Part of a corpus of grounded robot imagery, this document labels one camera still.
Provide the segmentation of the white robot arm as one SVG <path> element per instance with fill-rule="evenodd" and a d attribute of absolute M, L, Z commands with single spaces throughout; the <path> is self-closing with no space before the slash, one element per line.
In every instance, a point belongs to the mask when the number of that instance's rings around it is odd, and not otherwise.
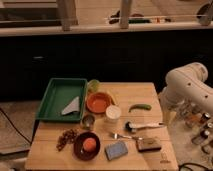
<path fill-rule="evenodd" d="M 205 84 L 207 78 L 208 70 L 199 62 L 170 70 L 165 77 L 166 86 L 160 94 L 162 108 L 174 109 L 185 100 L 190 100 L 213 115 L 213 88 Z"/>

